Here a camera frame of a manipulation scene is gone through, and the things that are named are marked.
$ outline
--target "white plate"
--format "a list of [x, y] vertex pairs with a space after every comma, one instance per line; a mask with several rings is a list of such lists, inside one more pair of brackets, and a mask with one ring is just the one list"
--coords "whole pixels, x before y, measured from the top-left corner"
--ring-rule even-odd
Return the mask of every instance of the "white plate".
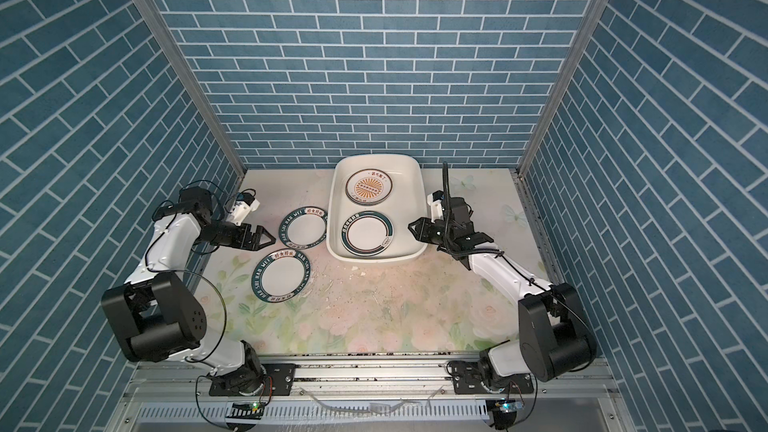
[[277, 229], [280, 241], [287, 247], [304, 250], [326, 238], [328, 213], [320, 207], [301, 207], [285, 216]]
[[292, 248], [264, 257], [256, 266], [251, 287], [264, 302], [284, 302], [302, 291], [310, 281], [310, 260]]
[[346, 196], [360, 206], [382, 202], [392, 191], [392, 178], [376, 168], [356, 172], [346, 181]]
[[392, 223], [373, 210], [359, 212], [344, 222], [341, 242], [352, 254], [368, 257], [384, 251], [392, 243]]

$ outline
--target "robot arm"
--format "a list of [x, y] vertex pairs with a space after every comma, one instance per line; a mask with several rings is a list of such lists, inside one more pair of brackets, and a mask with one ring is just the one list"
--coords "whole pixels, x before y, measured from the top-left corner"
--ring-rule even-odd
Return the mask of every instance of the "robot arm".
[[547, 381], [594, 359], [597, 341], [584, 319], [576, 290], [536, 277], [505, 257], [492, 238], [475, 232], [472, 208], [463, 198], [449, 195], [445, 164], [443, 184], [445, 192], [427, 197], [432, 220], [422, 217], [412, 222], [408, 225], [411, 234], [420, 242], [436, 244], [439, 251], [453, 256], [518, 304], [519, 341], [481, 352], [485, 385], [503, 388], [509, 384], [509, 376], [529, 371]]
[[[179, 360], [206, 368], [219, 389], [250, 394], [263, 385], [263, 370], [250, 345], [207, 327], [205, 312], [176, 272], [186, 272], [192, 247], [200, 243], [259, 250], [275, 238], [262, 226], [243, 224], [258, 207], [238, 195], [225, 220], [211, 218], [211, 194], [185, 188], [179, 201], [158, 207], [146, 253], [126, 282], [107, 290], [101, 307], [128, 360]], [[157, 306], [155, 312], [150, 308]]]

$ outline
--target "floral tabletop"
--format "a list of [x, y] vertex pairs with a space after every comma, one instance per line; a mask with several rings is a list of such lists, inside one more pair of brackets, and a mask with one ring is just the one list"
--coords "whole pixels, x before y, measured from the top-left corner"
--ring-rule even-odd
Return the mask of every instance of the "floral tabletop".
[[[520, 199], [507, 169], [451, 170], [451, 195], [475, 209], [475, 230], [494, 238], [508, 256], [546, 277]], [[247, 222], [275, 235], [283, 217], [301, 206], [327, 210], [333, 170], [249, 171], [261, 207]], [[442, 188], [441, 171], [422, 171], [427, 192]], [[204, 275], [226, 302], [226, 336], [250, 342], [260, 354], [331, 354], [479, 350], [518, 334], [517, 305], [485, 279], [435, 246], [395, 267], [352, 266], [335, 260], [325, 243], [302, 251], [310, 282], [285, 302], [269, 304], [251, 289], [251, 276], [267, 254], [222, 248]], [[196, 292], [211, 327], [222, 325], [221, 304], [204, 282]]]

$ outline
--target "wall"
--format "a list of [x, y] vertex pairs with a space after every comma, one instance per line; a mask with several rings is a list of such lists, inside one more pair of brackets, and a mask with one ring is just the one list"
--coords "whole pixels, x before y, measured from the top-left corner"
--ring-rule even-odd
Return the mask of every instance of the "wall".
[[645, 430], [768, 430], [768, 0], [610, 0], [528, 184]]
[[156, 0], [249, 168], [517, 164], [588, 0]]
[[234, 175], [129, 0], [0, 0], [0, 430], [90, 430], [133, 372], [99, 300], [193, 178]]

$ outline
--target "white plastic tray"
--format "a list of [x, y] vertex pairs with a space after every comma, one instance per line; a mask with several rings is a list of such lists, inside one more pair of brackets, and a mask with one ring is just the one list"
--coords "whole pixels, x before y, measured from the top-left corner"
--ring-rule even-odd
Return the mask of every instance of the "white plastic tray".
[[[375, 206], [359, 206], [346, 196], [346, 182], [364, 168], [378, 168], [392, 179], [389, 197]], [[328, 237], [326, 246], [331, 255], [355, 264], [400, 264], [418, 257], [427, 244], [418, 242], [408, 230], [408, 224], [419, 217], [427, 217], [422, 170], [418, 162], [399, 154], [371, 154], [352, 156], [336, 164], [328, 205]], [[387, 216], [394, 229], [392, 243], [383, 252], [371, 257], [354, 255], [341, 242], [341, 227], [351, 215], [364, 210], [375, 210]]]

